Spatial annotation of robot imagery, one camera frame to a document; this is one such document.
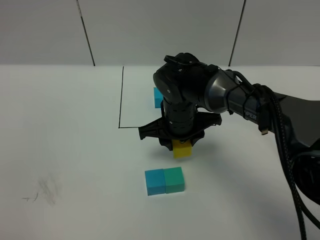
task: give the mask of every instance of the yellow block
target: yellow block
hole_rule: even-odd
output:
[[[176,158],[183,158],[189,157],[192,154],[192,145],[190,140],[181,143],[179,140],[172,140],[172,147],[173,147],[173,157]]]

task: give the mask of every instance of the teal block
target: teal block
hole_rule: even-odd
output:
[[[165,193],[170,194],[185,190],[185,178],[181,167],[166,168],[163,172]]]
[[[166,193],[166,181],[163,169],[148,170],[144,174],[148,196]]]
[[[159,109],[161,108],[161,102],[164,99],[164,96],[156,87],[153,88],[153,94],[154,94],[154,107],[156,109]]]

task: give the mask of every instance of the robotic arm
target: robotic arm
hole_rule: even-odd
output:
[[[220,125],[220,114],[236,113],[258,125],[261,133],[275,133],[284,175],[296,206],[302,239],[306,239],[303,211],[320,229],[320,223],[304,206],[296,185],[320,205],[320,101],[308,101],[251,85],[239,72],[207,65],[189,53],[166,56],[166,64],[153,80],[163,94],[162,117],[139,127],[140,139],[158,138],[173,149],[172,139],[192,146],[204,130]],[[198,112],[205,108],[209,112]]]

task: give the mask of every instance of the green block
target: green block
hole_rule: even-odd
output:
[[[185,179],[181,167],[166,168],[163,171],[166,194],[183,192],[185,190]]]

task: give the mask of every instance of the block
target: block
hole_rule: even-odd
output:
[[[189,157],[192,154],[192,145],[190,140],[184,143],[181,143],[179,140],[173,139],[172,150],[173,150],[173,157],[175,159]]]
[[[158,88],[153,88],[154,93],[154,107],[156,109],[161,108],[161,102],[164,99],[164,96],[161,94],[161,92],[158,90]]]
[[[163,169],[144,172],[148,196],[166,193],[166,181]]]
[[[181,167],[166,168],[164,171],[165,193],[177,193],[185,190],[185,179]]]

